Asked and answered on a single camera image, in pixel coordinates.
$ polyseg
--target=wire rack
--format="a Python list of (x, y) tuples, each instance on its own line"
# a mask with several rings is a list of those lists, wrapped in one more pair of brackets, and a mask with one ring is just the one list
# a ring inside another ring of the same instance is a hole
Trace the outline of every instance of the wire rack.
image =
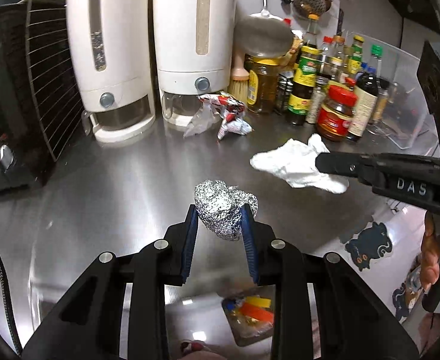
[(26, 63), (43, 136), (57, 161), (80, 122), (82, 99), (66, 25), (66, 0), (28, 0)]

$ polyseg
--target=red lid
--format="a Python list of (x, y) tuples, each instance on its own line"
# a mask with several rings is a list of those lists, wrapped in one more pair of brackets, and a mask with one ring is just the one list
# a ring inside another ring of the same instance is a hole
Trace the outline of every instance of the red lid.
[(345, 79), (345, 82), (346, 82), (348, 85), (350, 85), (350, 86), (355, 86), (355, 80), (354, 80), (354, 79), (351, 79), (350, 77), (347, 77), (347, 78)]
[(357, 95), (338, 85), (330, 85), (329, 96), (337, 103), (353, 107), (357, 102)]

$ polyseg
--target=black braided cable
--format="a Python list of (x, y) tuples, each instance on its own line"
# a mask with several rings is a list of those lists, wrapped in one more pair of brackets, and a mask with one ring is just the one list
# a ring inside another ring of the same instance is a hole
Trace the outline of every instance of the black braided cable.
[(13, 345), (18, 356), (22, 354), (22, 344), (18, 337), (17, 325), (15, 325), (15, 317), (13, 314), (12, 298), (10, 296), (10, 287), (8, 286), (7, 273), (0, 257), (0, 285), (2, 286), (3, 307), (5, 308), (5, 316), (7, 318), (8, 330), (12, 337)]

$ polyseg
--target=aluminum foil ball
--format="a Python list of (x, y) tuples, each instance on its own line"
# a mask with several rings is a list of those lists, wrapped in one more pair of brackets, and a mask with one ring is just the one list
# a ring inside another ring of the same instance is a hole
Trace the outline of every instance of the aluminum foil ball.
[(220, 180), (205, 180), (198, 184), (195, 187), (194, 199), (198, 216), (205, 227), (229, 241), (240, 239), (240, 208), (248, 203), (254, 216), (258, 210), (255, 195), (238, 190), (237, 187), (227, 187)]

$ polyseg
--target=white cloth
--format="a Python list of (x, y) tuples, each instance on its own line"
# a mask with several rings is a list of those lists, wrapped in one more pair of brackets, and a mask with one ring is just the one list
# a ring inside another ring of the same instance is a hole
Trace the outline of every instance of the white cloth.
[(323, 152), (329, 152), (329, 149), (318, 134), (313, 134), (308, 145), (290, 139), (278, 149), (254, 155), (250, 165), (285, 180), (293, 188), (317, 187), (332, 193), (344, 193), (348, 178), (320, 173), (315, 166), (315, 159)]

